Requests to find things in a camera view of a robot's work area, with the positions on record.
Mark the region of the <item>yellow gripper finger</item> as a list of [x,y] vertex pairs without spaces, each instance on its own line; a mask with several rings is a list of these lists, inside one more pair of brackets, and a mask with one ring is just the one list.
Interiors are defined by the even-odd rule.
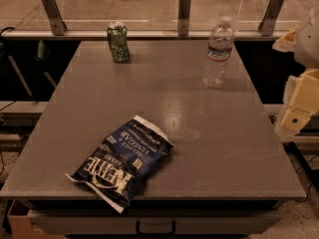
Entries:
[[307,69],[299,77],[289,76],[274,131],[281,141],[290,141],[318,111],[319,70]]
[[285,35],[274,42],[272,49],[282,53],[293,52],[297,30],[297,26],[290,29]]

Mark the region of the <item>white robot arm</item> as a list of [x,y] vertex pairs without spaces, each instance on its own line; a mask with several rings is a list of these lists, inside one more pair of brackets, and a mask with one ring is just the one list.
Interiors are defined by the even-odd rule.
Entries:
[[283,105],[274,123],[274,131],[282,141],[290,141],[319,111],[319,8],[280,37],[272,46],[279,52],[292,52],[294,60],[306,70],[289,76],[285,84]]

